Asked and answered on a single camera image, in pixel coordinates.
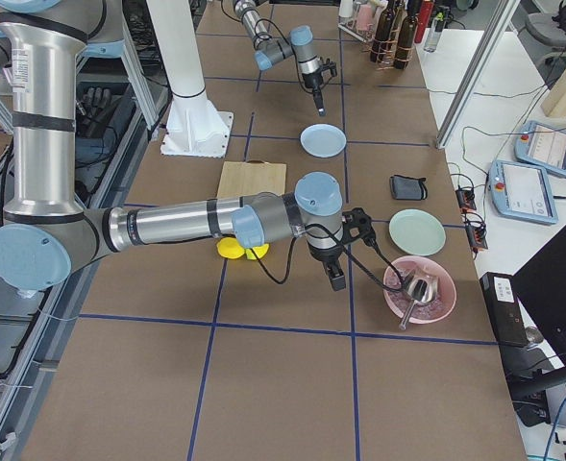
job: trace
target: light blue plate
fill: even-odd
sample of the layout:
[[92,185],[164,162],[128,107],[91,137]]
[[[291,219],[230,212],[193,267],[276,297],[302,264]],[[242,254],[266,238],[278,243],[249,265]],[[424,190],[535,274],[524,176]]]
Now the light blue plate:
[[347,145],[347,136],[334,125],[319,123],[306,128],[300,136],[302,147],[315,157],[333,157]]
[[404,209],[391,218],[389,234],[409,255],[429,256],[445,246],[445,229],[434,216],[420,209]]

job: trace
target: wooden cutting board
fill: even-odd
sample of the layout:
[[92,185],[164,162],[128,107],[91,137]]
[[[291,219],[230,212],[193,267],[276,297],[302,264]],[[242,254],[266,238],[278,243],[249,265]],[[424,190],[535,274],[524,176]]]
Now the wooden cutting board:
[[223,163],[216,198],[241,197],[260,192],[283,195],[285,177],[284,163],[226,161]]

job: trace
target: black wallet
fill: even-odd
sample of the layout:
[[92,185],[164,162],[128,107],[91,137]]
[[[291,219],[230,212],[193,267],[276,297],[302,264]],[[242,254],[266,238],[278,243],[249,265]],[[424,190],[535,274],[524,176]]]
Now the black wallet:
[[426,178],[410,178],[394,175],[389,178],[391,195],[397,200],[426,200],[428,189]]

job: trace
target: red bottle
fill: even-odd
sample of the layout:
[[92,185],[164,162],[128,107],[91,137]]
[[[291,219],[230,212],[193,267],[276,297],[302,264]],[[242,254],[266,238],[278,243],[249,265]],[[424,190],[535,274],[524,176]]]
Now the red bottle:
[[425,0],[421,3],[421,10],[419,10],[419,15],[417,16],[417,32],[415,33],[415,43],[421,43],[424,39],[424,32],[430,24],[430,15],[432,14],[432,8],[434,8],[433,0]]

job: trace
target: computer monitor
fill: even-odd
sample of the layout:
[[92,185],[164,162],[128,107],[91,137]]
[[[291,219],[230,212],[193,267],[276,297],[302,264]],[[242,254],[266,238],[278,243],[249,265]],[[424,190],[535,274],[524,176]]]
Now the computer monitor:
[[[566,226],[513,276],[511,282],[546,341],[561,355],[566,369]],[[557,375],[566,382],[565,370]]]

